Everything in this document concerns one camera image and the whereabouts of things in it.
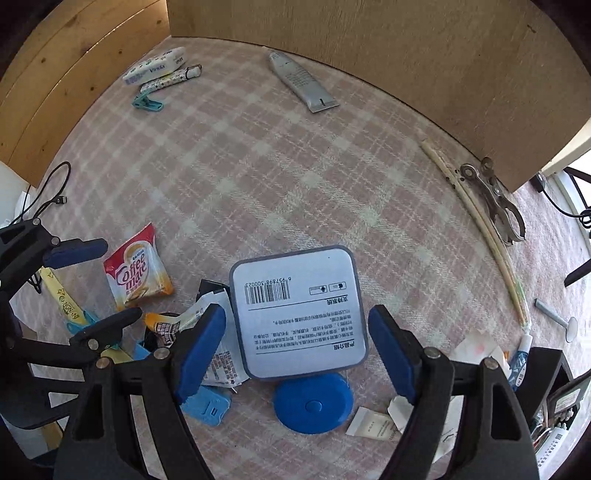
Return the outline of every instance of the coffee-mate packet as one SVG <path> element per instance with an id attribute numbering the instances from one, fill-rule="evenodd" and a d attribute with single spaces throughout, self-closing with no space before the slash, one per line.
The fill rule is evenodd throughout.
<path id="1" fill-rule="evenodd" d="M 142 297 L 170 295 L 170 277 L 156 251 L 154 225 L 125 242 L 104 262 L 105 273 L 117 310 L 123 310 Z"/>

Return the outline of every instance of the small white card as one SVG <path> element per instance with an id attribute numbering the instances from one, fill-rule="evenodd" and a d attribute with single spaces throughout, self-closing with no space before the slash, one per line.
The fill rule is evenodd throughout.
<path id="1" fill-rule="evenodd" d="M 557 402 L 556 402 L 556 406 L 554 407 L 554 413 L 560 413 L 563 410 L 566 410 L 567 408 L 572 407 L 574 404 L 577 403 L 577 398 L 579 397 L 579 393 L 581 392 L 581 389 L 578 388 L 575 391 L 572 391 L 571 393 L 565 395 L 564 397 L 560 398 Z"/>
<path id="2" fill-rule="evenodd" d="M 544 441 L 544 444 L 535 453 L 535 459 L 538 461 L 540 478 L 548 478 L 548 474 L 550 473 L 547 471 L 548 466 L 553 457 L 555 457 L 560 446 L 563 444 L 568 433 L 568 430 L 554 428 L 548 435 L 548 438 Z"/>
<path id="3" fill-rule="evenodd" d="M 352 367 L 367 334 L 352 254 L 344 247 L 238 262 L 230 287 L 245 368 L 263 380 Z"/>

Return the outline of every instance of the small blue tube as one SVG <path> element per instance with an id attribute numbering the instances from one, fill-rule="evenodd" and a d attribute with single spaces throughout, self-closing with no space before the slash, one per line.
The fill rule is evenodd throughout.
<path id="1" fill-rule="evenodd" d="M 509 386 L 512 388 L 513 391 L 517 390 L 517 388 L 523 382 L 525 377 L 525 366 L 527 363 L 527 356 L 530 352 L 531 341 L 533 337 L 531 335 L 525 334 L 521 338 L 521 343 L 519 344 L 519 348 L 517 349 L 515 355 L 511 359 L 511 363 L 509 367 L 511 368 L 511 374 L 509 375 Z"/>

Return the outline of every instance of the wooden wall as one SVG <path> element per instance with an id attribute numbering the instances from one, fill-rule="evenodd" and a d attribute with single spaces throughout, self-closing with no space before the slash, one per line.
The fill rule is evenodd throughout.
<path id="1" fill-rule="evenodd" d="M 167 0 L 173 36 L 266 45 L 401 99 L 517 189 L 591 116 L 591 77 L 529 0 Z"/>
<path id="2" fill-rule="evenodd" d="M 0 80 L 0 160 L 38 186 L 88 107 L 169 33 L 165 0 L 63 0 Z"/>

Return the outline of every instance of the plaid fabric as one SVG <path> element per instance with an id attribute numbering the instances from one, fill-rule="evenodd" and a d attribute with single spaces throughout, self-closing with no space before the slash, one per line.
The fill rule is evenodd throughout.
<path id="1" fill-rule="evenodd" d="M 514 351 L 521 328 L 498 267 L 474 221 L 441 172 L 420 150 L 429 136 L 451 158 L 472 156 L 411 108 L 366 83 L 298 59 L 341 103 L 312 114 L 270 71 L 257 46 L 169 38 L 154 49 L 186 46 L 203 75 L 155 92 L 159 113 L 130 105 L 136 90 L 116 82 L 88 110 L 56 155 L 72 162 L 68 203 L 43 224 L 63 239 L 104 237 L 109 253 L 148 221 L 176 293 L 142 302 L 145 311 L 182 312 L 199 281 L 228 281 L 238 260 L 342 244 L 355 255 L 366 312 L 383 303 L 419 341 L 450 352 L 471 328 Z M 57 188 L 52 180 L 47 191 Z M 554 197 L 557 191 L 551 188 Z M 566 274 L 587 260 L 575 220 L 558 214 L 530 186 L 515 194 L 528 240 L 512 247 L 518 275 L 540 296 L 579 319 L 579 338 L 532 308 L 534 345 L 563 348 L 574 375 L 591 367 L 588 278 L 565 289 Z M 100 261 L 58 272 L 72 297 L 100 317 L 115 303 Z M 41 340 L 66 343 L 56 303 L 25 286 L 20 318 Z M 143 325 L 128 329 L 125 345 Z M 58 371 L 45 374 L 71 378 Z M 394 389 L 373 343 L 367 361 L 344 373 L 355 408 L 385 412 Z M 220 479 L 374 479 L 395 444 L 333 432 L 305 436 L 275 418 L 274 386 L 250 380 L 217 428 L 188 418 L 201 452 Z M 145 413 L 135 399 L 149 470 L 163 478 Z M 560 452 L 588 422 L 588 399 Z M 443 473 L 446 458 L 432 469 Z"/>

